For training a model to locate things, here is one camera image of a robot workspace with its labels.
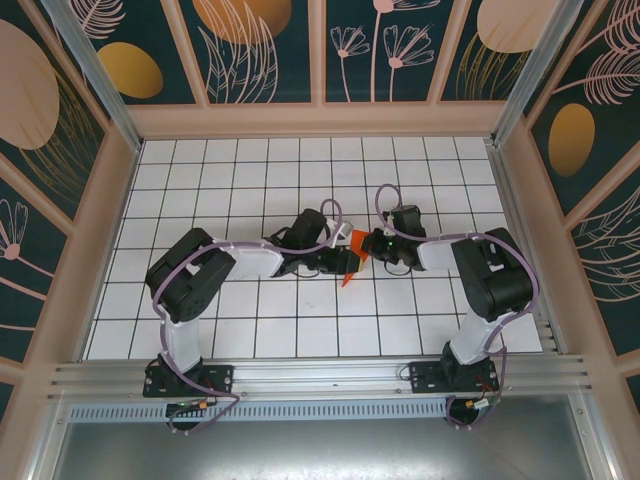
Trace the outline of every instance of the gold circle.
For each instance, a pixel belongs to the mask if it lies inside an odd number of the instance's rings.
[[[551,125],[549,161],[563,177],[570,177],[587,161],[596,125],[591,112],[582,105],[570,103],[562,107]]]
[[[272,37],[280,34],[291,18],[291,0],[193,0],[198,16],[217,37],[236,44],[258,43],[260,37],[251,33],[254,28],[245,3],[256,22],[264,20]]]
[[[478,10],[478,36],[494,52],[532,50],[557,0],[484,0]]]
[[[40,148],[58,124],[56,72],[38,44],[4,20],[0,45],[0,138],[18,148]]]
[[[150,98],[162,90],[160,67],[141,48],[114,42],[102,47],[98,57],[120,93],[133,98]]]

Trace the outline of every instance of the white grid floor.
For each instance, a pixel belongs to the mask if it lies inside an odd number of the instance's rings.
[[[357,229],[371,231],[380,226],[373,198],[383,183],[419,206],[428,235],[506,226],[481,138],[146,142],[85,358],[157,355],[159,320],[144,275],[191,227],[257,240],[333,197]],[[381,206],[395,202],[391,192]],[[205,358],[438,354],[466,310],[456,272],[395,277],[369,260],[346,288],[334,276],[225,283],[202,316],[200,348]],[[510,352],[542,351],[532,316],[497,341]]]

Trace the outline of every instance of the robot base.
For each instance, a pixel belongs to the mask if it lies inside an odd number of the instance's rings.
[[[190,380],[211,388],[218,392],[231,392],[233,387],[232,365],[203,365],[200,363],[185,373]],[[145,398],[202,398],[205,393],[186,385],[171,371],[158,355],[158,365],[145,369],[144,389]]]
[[[483,382],[494,391],[500,384],[495,364],[487,357],[471,365],[461,365],[449,346],[442,358],[408,365],[413,393],[481,393]]]

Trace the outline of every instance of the enclosure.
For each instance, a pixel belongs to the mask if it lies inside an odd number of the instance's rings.
[[[637,478],[638,0],[5,0],[0,39],[2,478]],[[373,232],[383,184],[537,274],[495,414],[452,428],[403,376],[460,272],[369,259],[225,282],[198,346],[240,402],[172,437],[149,268],[325,199]]]

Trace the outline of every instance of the orange object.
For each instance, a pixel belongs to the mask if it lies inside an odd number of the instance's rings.
[[[360,270],[364,266],[364,263],[369,258],[369,254],[362,250],[362,241],[364,237],[369,235],[369,232],[363,232],[362,230],[354,230],[351,232],[351,250],[360,257]],[[342,280],[342,286],[346,286],[347,283],[353,278],[355,273],[347,273]]]

